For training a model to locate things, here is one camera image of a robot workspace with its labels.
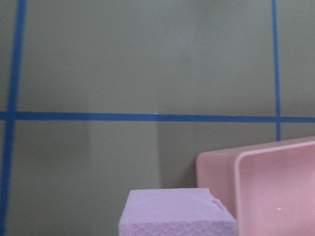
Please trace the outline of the pink foam block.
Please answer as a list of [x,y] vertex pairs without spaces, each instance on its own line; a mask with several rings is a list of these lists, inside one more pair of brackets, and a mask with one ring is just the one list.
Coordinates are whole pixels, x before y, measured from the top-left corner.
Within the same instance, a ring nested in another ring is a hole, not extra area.
[[121,236],[236,236],[238,223],[207,188],[131,190]]

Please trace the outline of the pink plastic bin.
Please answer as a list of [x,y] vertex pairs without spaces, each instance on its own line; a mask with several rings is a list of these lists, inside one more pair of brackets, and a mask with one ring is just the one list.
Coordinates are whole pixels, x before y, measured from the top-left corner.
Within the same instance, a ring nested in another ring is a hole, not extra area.
[[198,154],[196,183],[237,219],[241,236],[315,233],[315,139]]

